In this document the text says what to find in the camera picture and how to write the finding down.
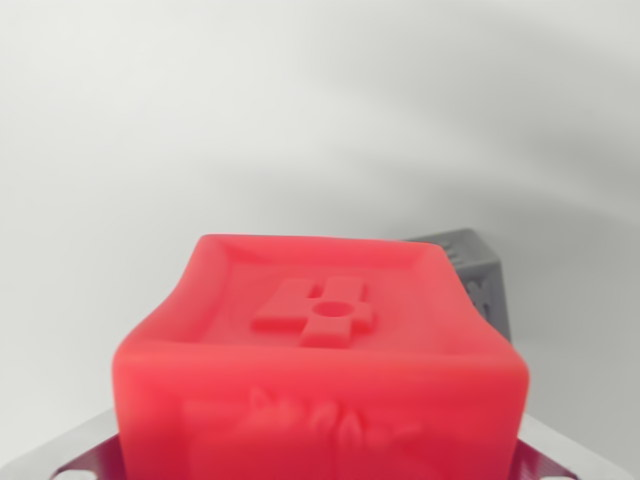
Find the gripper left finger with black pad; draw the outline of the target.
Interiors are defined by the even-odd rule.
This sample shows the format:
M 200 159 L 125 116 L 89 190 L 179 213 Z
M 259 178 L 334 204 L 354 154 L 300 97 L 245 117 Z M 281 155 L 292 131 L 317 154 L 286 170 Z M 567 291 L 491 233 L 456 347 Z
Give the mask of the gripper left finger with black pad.
M 121 450 L 113 410 L 107 410 L 68 432 L 10 461 L 2 479 L 120 479 Z

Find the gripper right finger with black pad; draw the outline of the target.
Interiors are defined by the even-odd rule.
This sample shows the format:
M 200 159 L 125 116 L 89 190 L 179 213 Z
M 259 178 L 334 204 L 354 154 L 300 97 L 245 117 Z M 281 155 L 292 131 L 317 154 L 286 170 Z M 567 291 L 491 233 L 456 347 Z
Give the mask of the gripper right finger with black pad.
M 525 414 L 512 464 L 513 479 L 623 480 L 623 468 Z

